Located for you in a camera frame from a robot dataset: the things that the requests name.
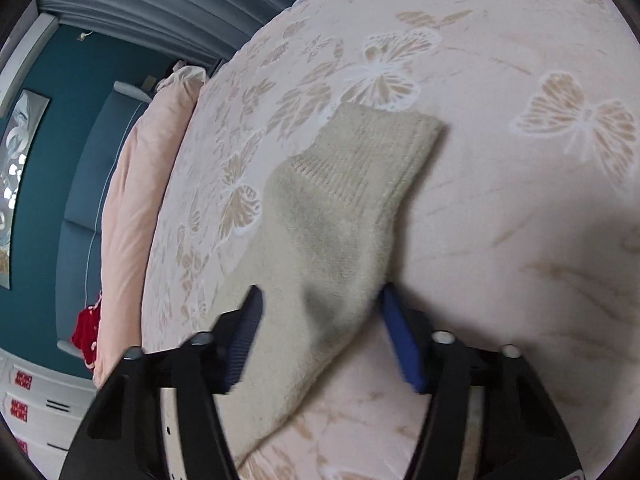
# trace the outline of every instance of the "red sticker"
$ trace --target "red sticker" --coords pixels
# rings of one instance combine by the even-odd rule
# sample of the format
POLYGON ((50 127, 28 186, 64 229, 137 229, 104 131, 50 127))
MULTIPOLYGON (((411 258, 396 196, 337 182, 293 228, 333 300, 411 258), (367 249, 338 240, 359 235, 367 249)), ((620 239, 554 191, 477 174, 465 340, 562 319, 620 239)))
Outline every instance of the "red sticker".
POLYGON ((27 446, 27 443, 25 441, 23 441, 23 440, 20 440, 19 438, 16 438, 16 440, 18 441, 18 444, 20 445, 22 450, 28 455, 29 454, 29 446, 27 446))
POLYGON ((27 414, 29 411, 29 407, 19 400, 12 399, 11 400, 11 415, 15 418, 19 418, 21 421, 27 421, 27 414))
POLYGON ((18 372, 15 375, 14 379, 15 384, 17 384, 21 388, 24 388, 25 390, 31 390, 31 381, 33 381, 33 376, 30 376, 29 374, 26 374, 24 372, 18 372))

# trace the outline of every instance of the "headboard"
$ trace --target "headboard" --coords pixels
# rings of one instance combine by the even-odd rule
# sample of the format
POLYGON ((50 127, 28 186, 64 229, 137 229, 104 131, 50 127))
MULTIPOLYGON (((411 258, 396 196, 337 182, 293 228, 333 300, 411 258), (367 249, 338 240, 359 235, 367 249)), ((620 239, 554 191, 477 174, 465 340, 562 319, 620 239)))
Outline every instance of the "headboard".
POLYGON ((102 208, 124 140, 147 108, 140 93, 114 86, 82 150, 66 201, 56 266, 58 347, 79 355, 70 344, 78 313, 95 303, 100 291, 102 208))

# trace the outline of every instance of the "framed picture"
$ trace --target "framed picture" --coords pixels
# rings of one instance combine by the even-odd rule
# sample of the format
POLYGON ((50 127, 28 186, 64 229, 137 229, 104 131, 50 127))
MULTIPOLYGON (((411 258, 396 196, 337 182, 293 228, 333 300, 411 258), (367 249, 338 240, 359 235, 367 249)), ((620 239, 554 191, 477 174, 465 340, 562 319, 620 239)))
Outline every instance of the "framed picture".
POLYGON ((23 90, 0 143, 0 286, 11 284, 11 230, 22 170, 49 99, 23 90))

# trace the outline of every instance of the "wall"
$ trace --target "wall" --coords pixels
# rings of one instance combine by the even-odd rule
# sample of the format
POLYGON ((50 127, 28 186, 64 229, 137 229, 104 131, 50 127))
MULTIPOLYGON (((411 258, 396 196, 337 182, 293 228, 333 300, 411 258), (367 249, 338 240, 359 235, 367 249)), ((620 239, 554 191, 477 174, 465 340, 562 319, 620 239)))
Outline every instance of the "wall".
MULTIPOLYGON (((66 197, 86 138, 120 80, 160 78, 167 56, 125 41, 61 26, 23 88, 51 99, 20 181, 11 248, 12 290, 0 287, 0 348, 60 372, 89 377, 82 361, 56 347, 55 282, 66 197)), ((0 134, 6 119, 0 120, 0 134)))

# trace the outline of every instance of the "sock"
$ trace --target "sock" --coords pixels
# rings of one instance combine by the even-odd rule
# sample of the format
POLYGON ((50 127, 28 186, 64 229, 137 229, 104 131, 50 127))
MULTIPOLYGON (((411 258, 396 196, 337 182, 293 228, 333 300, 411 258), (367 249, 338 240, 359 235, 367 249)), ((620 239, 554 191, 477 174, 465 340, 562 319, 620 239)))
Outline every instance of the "sock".
POLYGON ((262 220, 209 319, 249 286, 264 318, 241 383, 217 396, 237 463, 286 420, 355 336, 380 287, 402 197, 442 124, 418 112, 342 104, 311 147, 268 179, 262 220))

